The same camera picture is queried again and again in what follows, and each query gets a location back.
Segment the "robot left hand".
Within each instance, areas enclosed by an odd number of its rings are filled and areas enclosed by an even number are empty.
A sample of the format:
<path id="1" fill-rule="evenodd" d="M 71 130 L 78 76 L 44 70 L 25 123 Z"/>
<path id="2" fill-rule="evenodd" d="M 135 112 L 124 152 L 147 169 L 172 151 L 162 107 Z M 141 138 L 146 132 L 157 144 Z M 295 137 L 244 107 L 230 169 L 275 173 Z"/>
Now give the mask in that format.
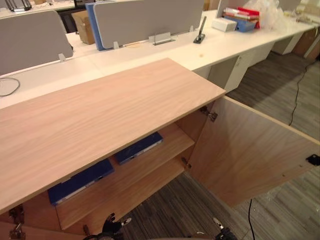
<path id="1" fill-rule="evenodd" d="M 128 225 L 132 221 L 131 217 L 126 218 L 123 221 L 116 221 L 116 214 L 112 212 L 105 220 L 102 232 L 98 237 L 99 240 L 123 240 L 124 235 L 120 232 L 120 229 Z"/>

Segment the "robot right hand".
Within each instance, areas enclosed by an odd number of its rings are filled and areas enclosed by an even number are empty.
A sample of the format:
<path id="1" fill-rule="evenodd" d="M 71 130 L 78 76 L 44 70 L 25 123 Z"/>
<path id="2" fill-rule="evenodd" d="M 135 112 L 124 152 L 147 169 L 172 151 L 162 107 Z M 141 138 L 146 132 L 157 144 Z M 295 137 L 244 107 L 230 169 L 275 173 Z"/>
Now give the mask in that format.
<path id="1" fill-rule="evenodd" d="M 237 240 L 232 231 L 228 227 L 224 227 L 216 217 L 213 218 L 213 221 L 220 229 L 219 234 L 215 236 L 215 240 Z"/>

